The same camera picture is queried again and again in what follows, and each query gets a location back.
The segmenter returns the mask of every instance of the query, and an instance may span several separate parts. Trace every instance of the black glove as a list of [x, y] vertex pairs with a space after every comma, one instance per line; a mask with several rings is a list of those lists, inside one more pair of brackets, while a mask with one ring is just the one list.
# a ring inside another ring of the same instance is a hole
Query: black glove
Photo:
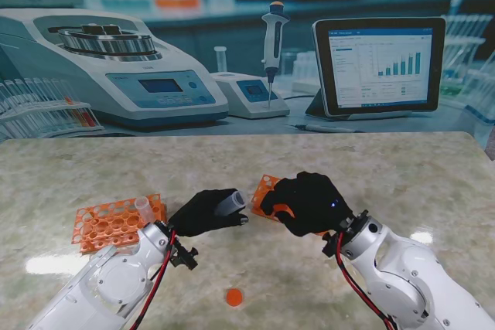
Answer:
[[354, 217], [332, 181], [318, 173], [301, 172], [297, 179], [281, 180], [263, 198], [261, 209], [270, 216], [276, 204], [286, 204], [293, 212], [294, 218], [288, 212], [275, 216], [296, 236], [341, 231], [340, 222]]
[[218, 203], [235, 191], [236, 189], [206, 189], [197, 193], [170, 218], [168, 226], [179, 236], [192, 237], [206, 231], [247, 223], [249, 219], [239, 211], [228, 216], [215, 216]]

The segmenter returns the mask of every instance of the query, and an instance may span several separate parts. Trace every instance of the bar chart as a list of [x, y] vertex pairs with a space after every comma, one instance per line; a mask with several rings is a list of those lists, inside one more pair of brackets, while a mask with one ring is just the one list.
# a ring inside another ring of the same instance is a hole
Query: bar chart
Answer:
[[421, 73], [421, 52], [410, 52], [407, 55], [401, 54], [395, 57], [389, 63], [383, 60], [377, 63], [377, 75], [394, 76], [394, 75], [419, 75]]

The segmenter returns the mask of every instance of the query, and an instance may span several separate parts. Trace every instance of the screen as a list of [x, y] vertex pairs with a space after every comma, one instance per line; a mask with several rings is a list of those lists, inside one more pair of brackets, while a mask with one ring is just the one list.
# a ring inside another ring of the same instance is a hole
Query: screen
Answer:
[[330, 30], [337, 105], [425, 104], [432, 28]]
[[183, 92], [174, 79], [139, 80], [139, 83], [141, 83], [149, 93]]
[[249, 94], [261, 94], [263, 90], [258, 85], [248, 85], [246, 86], [246, 90]]

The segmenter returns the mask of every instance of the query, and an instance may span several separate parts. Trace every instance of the control panel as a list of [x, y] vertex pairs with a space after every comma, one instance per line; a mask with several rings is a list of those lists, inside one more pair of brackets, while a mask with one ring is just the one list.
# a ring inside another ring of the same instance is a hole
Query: control panel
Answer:
[[109, 73], [107, 78], [140, 108], [174, 108], [216, 102], [192, 70]]
[[[268, 101], [268, 90], [261, 80], [239, 80], [237, 85], [249, 102]], [[276, 99], [277, 94], [271, 92], [271, 100]]]

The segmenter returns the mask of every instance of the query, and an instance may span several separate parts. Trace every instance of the wire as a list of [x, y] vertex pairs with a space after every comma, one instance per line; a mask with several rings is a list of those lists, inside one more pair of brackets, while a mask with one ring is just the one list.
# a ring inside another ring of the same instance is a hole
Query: wire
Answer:
[[340, 256], [342, 239], [343, 239], [343, 232], [339, 234], [339, 238], [337, 240], [335, 258], [337, 260], [337, 265], [342, 271], [342, 274], [346, 279], [347, 283], [353, 288], [354, 291], [356, 291], [356, 293], [360, 296], [360, 298], [364, 301], [364, 303], [366, 303], [366, 305], [384, 322], [385, 326], [387, 327], [387, 330], [397, 330], [397, 325], [395, 324], [394, 320], [392, 320], [390, 316], [386, 316], [382, 311], [380, 311], [380, 309], [371, 301], [371, 299], [369, 299], [369, 297], [364, 293], [363, 289], [361, 289], [361, 287], [357, 284], [357, 282], [352, 278], [352, 276], [347, 271], [346, 266], [342, 262], [342, 257]]
[[134, 324], [131, 326], [131, 328], [129, 330], [137, 330], [137, 328], [141, 324], [142, 319], [145, 317], [146, 312], [148, 311], [148, 307], [151, 304], [151, 302], [152, 302], [153, 298], [155, 297], [155, 294], [158, 290], [158, 286], [160, 286], [160, 283], [162, 282], [163, 274], [165, 273], [165, 270], [167, 268], [167, 264], [169, 264], [170, 256], [172, 254], [172, 246], [173, 246], [173, 243], [175, 241], [176, 241], [176, 231], [172, 231], [172, 233], [170, 235], [169, 243], [167, 244], [165, 259], [163, 260], [162, 266], [160, 267], [160, 271], [159, 271], [158, 276], [156, 278], [155, 284], [153, 285], [153, 288], [149, 293], [148, 299], [146, 299], [145, 305], [142, 308], [141, 313], [139, 314], [138, 318], [136, 318], [136, 321], [134, 322]]
[[287, 98], [284, 98], [284, 100], [294, 100], [296, 98], [314, 98], [314, 94], [303, 94], [301, 96], [292, 96], [292, 97], [287, 97]]

